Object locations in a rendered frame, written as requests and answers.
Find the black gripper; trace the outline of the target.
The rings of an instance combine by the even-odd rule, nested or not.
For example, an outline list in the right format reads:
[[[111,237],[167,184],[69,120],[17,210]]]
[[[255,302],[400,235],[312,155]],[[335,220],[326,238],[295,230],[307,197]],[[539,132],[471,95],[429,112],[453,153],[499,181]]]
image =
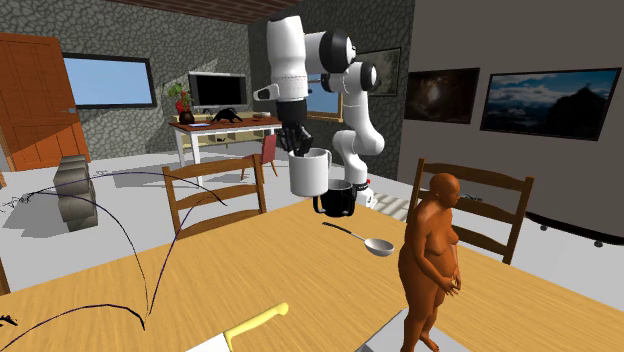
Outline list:
[[[276,112],[278,119],[282,122],[282,129],[279,132],[282,148],[286,152],[296,149],[296,155],[303,157],[309,152],[314,140],[314,137],[303,126],[307,118],[307,101],[305,99],[277,101]]]

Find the white mug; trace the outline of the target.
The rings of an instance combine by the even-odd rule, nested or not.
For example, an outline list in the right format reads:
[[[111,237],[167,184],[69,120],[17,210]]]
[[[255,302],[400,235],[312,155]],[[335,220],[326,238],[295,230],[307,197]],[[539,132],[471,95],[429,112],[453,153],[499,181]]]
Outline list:
[[[288,154],[290,190],[300,197],[324,194],[329,186],[332,153],[327,149],[310,148],[304,156]]]

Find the red chair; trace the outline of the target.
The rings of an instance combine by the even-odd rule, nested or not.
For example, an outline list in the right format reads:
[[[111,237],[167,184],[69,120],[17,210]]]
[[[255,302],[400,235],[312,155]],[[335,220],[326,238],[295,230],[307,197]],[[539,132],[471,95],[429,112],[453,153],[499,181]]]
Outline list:
[[[266,135],[263,138],[263,142],[262,142],[262,148],[261,148],[261,153],[260,154],[252,154],[252,155],[248,155],[243,157],[244,159],[253,159],[254,155],[259,155],[260,158],[260,163],[262,165],[261,167],[261,178],[263,183],[265,183],[265,177],[264,177],[264,165],[269,163],[271,165],[271,168],[275,174],[275,176],[278,176],[275,165],[274,165],[274,160],[275,160],[275,153],[276,153],[276,141],[277,141],[277,135],[276,134],[270,134],[270,135]],[[243,168],[241,171],[241,180],[244,178],[244,174],[245,174],[245,169]]]

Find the wooden-framed window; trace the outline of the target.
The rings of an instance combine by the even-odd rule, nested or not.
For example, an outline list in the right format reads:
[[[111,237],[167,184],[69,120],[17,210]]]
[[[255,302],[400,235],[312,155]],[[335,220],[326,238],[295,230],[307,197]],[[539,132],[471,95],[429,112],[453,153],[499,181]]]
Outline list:
[[[316,120],[342,122],[342,94],[324,90],[321,75],[308,76],[309,95],[307,101],[307,117]]]

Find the black mug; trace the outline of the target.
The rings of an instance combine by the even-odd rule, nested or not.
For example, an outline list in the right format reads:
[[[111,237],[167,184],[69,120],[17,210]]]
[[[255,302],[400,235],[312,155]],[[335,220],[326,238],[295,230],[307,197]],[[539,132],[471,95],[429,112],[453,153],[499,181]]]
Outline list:
[[[352,183],[329,179],[328,190],[313,198],[313,208],[316,213],[329,217],[351,216],[355,210],[357,188]]]

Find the white desk with monitor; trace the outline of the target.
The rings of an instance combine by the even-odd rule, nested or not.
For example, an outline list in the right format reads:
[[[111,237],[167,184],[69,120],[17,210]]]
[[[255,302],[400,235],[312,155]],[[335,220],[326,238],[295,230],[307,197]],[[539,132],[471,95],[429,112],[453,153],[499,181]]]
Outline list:
[[[242,108],[248,103],[244,74],[189,71],[188,81],[190,97],[193,99],[192,108],[231,111],[232,108]],[[174,128],[181,167],[186,165],[185,136],[189,139],[193,163],[199,164],[200,137],[255,131],[266,131],[271,135],[281,128],[276,117],[255,118],[253,112],[237,113],[232,121],[226,118],[218,120],[214,115],[196,114],[192,123],[182,124],[177,121],[170,122],[170,125]]]

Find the wooden chair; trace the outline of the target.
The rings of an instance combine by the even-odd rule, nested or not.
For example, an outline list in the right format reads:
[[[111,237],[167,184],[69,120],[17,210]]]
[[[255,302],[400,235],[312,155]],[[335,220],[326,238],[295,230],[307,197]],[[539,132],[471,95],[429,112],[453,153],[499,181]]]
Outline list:
[[[460,199],[456,205],[456,208],[459,210],[510,224],[511,230],[505,244],[502,244],[484,234],[460,226],[453,226],[454,231],[458,234],[461,241],[495,254],[502,255],[502,262],[510,265],[517,245],[523,219],[525,218],[526,208],[535,178],[533,176],[527,176],[524,180],[519,180],[498,172],[453,164],[429,163],[424,158],[420,158],[413,183],[413,191],[409,207],[410,210],[416,207],[419,199],[423,199],[430,194],[430,191],[420,190],[424,173],[450,173],[459,180],[518,191],[520,193],[518,205],[514,213],[483,201],[471,199]]]
[[[208,190],[207,188],[199,185],[199,188],[202,189],[201,192],[192,194],[179,200],[175,198],[175,192],[173,187],[174,180],[186,181],[187,179],[193,177],[223,173],[226,171],[235,171],[244,168],[254,169],[254,175],[256,177],[256,181],[254,184],[238,184],[216,190]],[[222,226],[233,224],[235,222],[266,213],[267,208],[262,173],[263,171],[261,157],[257,154],[254,154],[251,158],[228,159],[209,163],[200,163],[185,166],[176,170],[171,170],[167,166],[163,167],[162,174],[164,177],[172,223],[174,226],[174,230],[176,231],[176,239],[179,240],[183,238],[188,238],[203,232],[207,232]],[[250,194],[255,194],[257,196],[258,207],[256,209],[229,212],[225,215],[221,215],[208,220],[203,220],[193,225],[189,225],[188,227],[184,227],[180,219],[180,210],[188,209],[189,211],[191,211],[196,207],[212,204],[215,202],[219,202],[224,205],[225,200],[238,198]]]

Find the brown human figure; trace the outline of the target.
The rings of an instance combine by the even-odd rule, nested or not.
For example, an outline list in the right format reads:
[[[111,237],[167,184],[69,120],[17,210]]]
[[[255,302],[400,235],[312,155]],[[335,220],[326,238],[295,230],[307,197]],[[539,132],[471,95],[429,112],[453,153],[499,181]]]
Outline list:
[[[436,174],[430,180],[429,195],[408,215],[398,259],[408,303],[400,352],[414,352],[419,341],[439,352],[439,346],[429,337],[430,330],[445,297],[461,289],[459,237],[452,228],[452,208],[458,203],[459,191],[455,176]]]

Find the thin dark curved stems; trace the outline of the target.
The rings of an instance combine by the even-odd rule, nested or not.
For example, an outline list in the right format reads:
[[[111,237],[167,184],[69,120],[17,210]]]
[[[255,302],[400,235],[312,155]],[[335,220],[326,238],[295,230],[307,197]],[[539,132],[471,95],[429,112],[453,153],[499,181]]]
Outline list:
[[[216,199],[217,201],[219,201],[222,205],[227,206],[227,204],[223,202],[223,199],[222,199],[222,198],[220,198],[220,197],[216,194],[216,192],[215,192],[215,191],[209,190],[208,188],[206,188],[206,187],[204,187],[203,185],[198,184],[198,183],[196,183],[196,182],[191,182],[191,181],[186,180],[186,178],[189,178],[190,176],[179,177],[179,176],[175,176],[175,175],[173,175],[172,173],[167,173],[167,174],[165,174],[165,173],[156,173],[156,172],[127,171],[127,172],[112,172],[112,173],[98,174],[98,175],[95,175],[95,176],[93,176],[93,177],[91,177],[91,176],[90,176],[90,180],[92,180],[92,179],[97,179],[97,178],[102,178],[102,177],[112,177],[112,176],[115,176],[115,175],[125,175],[125,174],[150,174],[150,175],[161,175],[161,176],[164,176],[164,177],[165,177],[165,181],[172,181],[172,179],[175,179],[175,180],[180,180],[180,181],[183,181],[183,182],[185,182],[185,183],[188,183],[188,184],[194,185],[194,186],[198,187],[199,189],[202,189],[202,190],[204,190],[205,192],[207,192],[207,193],[208,193],[208,196],[200,196],[199,200],[194,201],[194,203],[193,203],[193,201],[191,201],[191,202],[192,202],[192,203],[191,203],[191,206],[190,206],[189,210],[187,211],[186,216],[183,218],[182,225],[184,224],[184,222],[185,222],[185,221],[186,221],[186,219],[188,218],[188,215],[190,215],[191,211],[192,211],[195,207],[197,207],[197,206],[199,206],[199,205],[200,205],[200,202],[201,202],[201,201],[209,200],[209,198],[214,198],[214,199]],[[13,197],[13,198],[11,199],[11,201],[9,201],[9,202],[6,202],[6,203],[0,203],[0,204],[1,204],[1,205],[0,205],[0,210],[1,210],[1,209],[2,209],[2,207],[4,207],[4,206],[10,206],[10,207],[12,207],[12,208],[15,208],[15,207],[16,207],[16,204],[19,204],[19,203],[24,203],[24,204],[27,204],[27,203],[31,202],[31,198],[32,198],[33,196],[35,196],[35,195],[51,195],[51,196],[58,196],[58,194],[57,194],[56,192],[52,192],[52,191],[49,191],[49,192],[48,192],[48,190],[52,190],[53,188],[55,188],[55,187],[54,187],[54,186],[50,186],[50,187],[47,187],[47,188],[44,188],[44,189],[40,189],[40,190],[37,190],[37,191],[33,191],[33,192],[28,192],[28,193],[25,193],[25,194],[23,194],[23,195],[22,195],[22,196],[20,196],[20,197]],[[126,239],[127,239],[128,243],[129,243],[129,245],[130,245],[130,247],[131,247],[131,249],[132,249],[132,252],[133,252],[134,258],[136,259],[136,262],[137,262],[137,265],[138,265],[138,268],[139,268],[139,271],[140,271],[140,273],[141,273],[141,276],[142,276],[142,278],[143,278],[143,283],[144,283],[145,300],[146,300],[146,313],[145,313],[145,316],[144,316],[144,317],[143,317],[143,316],[141,316],[138,312],[136,312],[135,310],[131,309],[131,308],[130,308],[130,307],[128,307],[128,306],[119,305],[119,304],[113,304],[113,303],[99,303],[99,304],[90,304],[90,305],[79,306],[79,307],[75,307],[75,308],[69,309],[69,310],[67,310],[67,311],[65,311],[65,312],[59,313],[59,314],[57,314],[57,315],[55,315],[55,316],[53,316],[53,317],[50,317],[50,318],[48,318],[48,319],[46,319],[46,320],[41,321],[41,322],[38,322],[36,325],[34,325],[34,326],[32,326],[32,327],[28,328],[28,329],[27,329],[27,330],[25,330],[23,333],[21,333],[20,335],[16,336],[15,338],[13,338],[13,339],[12,339],[10,342],[8,342],[5,346],[3,346],[2,348],[0,348],[0,352],[4,352],[7,348],[9,348],[9,346],[13,345],[15,342],[17,342],[19,339],[21,339],[21,338],[22,338],[22,337],[24,337],[27,333],[29,333],[29,332],[33,331],[34,329],[39,328],[40,326],[42,326],[42,325],[44,325],[44,324],[46,324],[46,323],[48,323],[48,322],[51,322],[51,321],[53,321],[53,320],[55,320],[55,319],[57,319],[57,318],[60,318],[60,317],[62,317],[62,316],[64,316],[64,315],[68,315],[68,314],[70,314],[70,313],[77,312],[77,311],[80,311],[80,310],[85,310],[85,309],[95,309],[95,308],[115,308],[115,309],[122,309],[122,310],[126,310],[126,311],[128,311],[129,313],[131,313],[132,315],[134,315],[134,316],[135,316],[135,317],[139,320],[139,322],[140,322],[140,324],[141,324],[141,328],[142,328],[142,330],[143,330],[143,331],[146,331],[146,326],[145,326],[145,324],[146,324],[146,320],[147,320],[147,318],[149,317],[149,315],[151,314],[151,311],[152,311],[152,309],[153,309],[153,305],[154,305],[154,302],[155,302],[155,299],[156,299],[156,295],[157,295],[157,293],[158,293],[158,288],[159,288],[159,285],[160,285],[160,280],[161,280],[162,274],[164,273],[165,268],[166,268],[166,266],[167,266],[167,261],[168,261],[168,259],[169,259],[170,254],[171,254],[171,251],[172,251],[172,249],[173,249],[173,247],[174,247],[175,243],[176,243],[176,242],[177,242],[177,240],[178,240],[179,234],[181,233],[181,230],[182,230],[181,226],[182,226],[182,225],[178,225],[177,231],[175,232],[175,235],[174,235],[174,237],[173,237],[173,239],[172,239],[172,241],[171,241],[171,243],[170,243],[170,245],[169,245],[169,251],[168,251],[168,253],[167,253],[167,255],[165,256],[165,259],[164,259],[164,261],[163,261],[163,264],[162,264],[162,267],[161,267],[161,270],[160,270],[160,274],[159,274],[160,276],[159,276],[159,279],[157,280],[157,284],[156,284],[155,292],[154,292],[154,294],[153,294],[153,296],[152,296],[152,298],[151,298],[151,301],[150,301],[150,299],[148,298],[148,288],[147,288],[146,276],[145,276],[144,270],[143,270],[143,268],[142,268],[142,265],[141,265],[140,259],[139,259],[139,257],[138,257],[138,253],[137,253],[137,251],[136,251],[136,248],[135,248],[135,246],[134,246],[134,243],[132,242],[132,239],[130,238],[130,236],[128,235],[128,233],[127,233],[126,229],[124,228],[124,226],[121,224],[121,222],[118,220],[118,218],[117,218],[115,215],[113,215],[113,214],[112,214],[112,213],[111,213],[108,209],[106,209],[105,207],[101,206],[101,205],[100,205],[100,204],[98,204],[97,202],[95,202],[95,205],[96,205],[96,207],[97,207],[97,208],[99,208],[99,209],[101,209],[102,211],[106,212],[106,213],[107,213],[107,214],[108,214],[108,215],[109,215],[109,216],[110,216],[113,220],[115,220],[115,222],[118,224],[118,226],[119,226],[119,227],[120,227],[120,229],[122,230],[123,234],[125,235],[125,237],[126,237]]]

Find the black-framed window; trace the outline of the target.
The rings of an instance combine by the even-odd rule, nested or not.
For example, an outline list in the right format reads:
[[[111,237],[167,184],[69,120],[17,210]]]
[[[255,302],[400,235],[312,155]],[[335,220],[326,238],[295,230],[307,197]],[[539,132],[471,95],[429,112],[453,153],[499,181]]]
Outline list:
[[[63,60],[78,109],[157,105],[148,58],[65,52]]]

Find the grey stepped block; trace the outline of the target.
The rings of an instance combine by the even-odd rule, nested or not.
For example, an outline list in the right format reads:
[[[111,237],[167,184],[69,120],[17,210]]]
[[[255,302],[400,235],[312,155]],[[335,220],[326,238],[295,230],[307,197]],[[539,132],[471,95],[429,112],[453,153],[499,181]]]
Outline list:
[[[64,156],[53,183],[62,220],[70,232],[98,225],[96,194],[85,155]]]

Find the orange wooden door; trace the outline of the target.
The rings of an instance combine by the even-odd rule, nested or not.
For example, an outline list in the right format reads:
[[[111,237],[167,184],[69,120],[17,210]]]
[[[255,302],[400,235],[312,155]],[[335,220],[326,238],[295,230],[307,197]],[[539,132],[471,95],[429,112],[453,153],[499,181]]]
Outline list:
[[[89,155],[57,38],[0,33],[0,147],[12,171]]]

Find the black low cabinet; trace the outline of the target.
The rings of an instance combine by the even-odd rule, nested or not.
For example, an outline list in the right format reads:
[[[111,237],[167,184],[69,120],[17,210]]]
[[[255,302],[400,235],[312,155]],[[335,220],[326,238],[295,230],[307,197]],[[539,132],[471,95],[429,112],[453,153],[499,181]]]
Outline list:
[[[594,241],[595,247],[602,247],[604,244],[624,246],[624,237],[610,235],[603,232],[579,227],[573,224],[544,217],[529,211],[525,213],[525,217],[535,223],[538,223],[542,231],[546,231],[548,228],[553,228],[576,236],[587,238]]]

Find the grey landscape wall picture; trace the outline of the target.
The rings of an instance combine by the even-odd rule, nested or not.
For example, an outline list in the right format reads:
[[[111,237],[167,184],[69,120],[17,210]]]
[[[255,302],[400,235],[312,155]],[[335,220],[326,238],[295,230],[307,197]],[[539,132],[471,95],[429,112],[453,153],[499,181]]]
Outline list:
[[[376,83],[368,92],[370,96],[397,95],[400,57],[400,47],[357,54],[357,61],[372,63],[377,72]]]

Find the wide mountain wall picture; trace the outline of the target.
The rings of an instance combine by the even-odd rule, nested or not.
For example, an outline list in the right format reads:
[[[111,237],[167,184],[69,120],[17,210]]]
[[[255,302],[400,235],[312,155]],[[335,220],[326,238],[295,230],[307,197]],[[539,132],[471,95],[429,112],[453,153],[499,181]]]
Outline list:
[[[620,73],[615,67],[492,74],[480,129],[596,141]]]

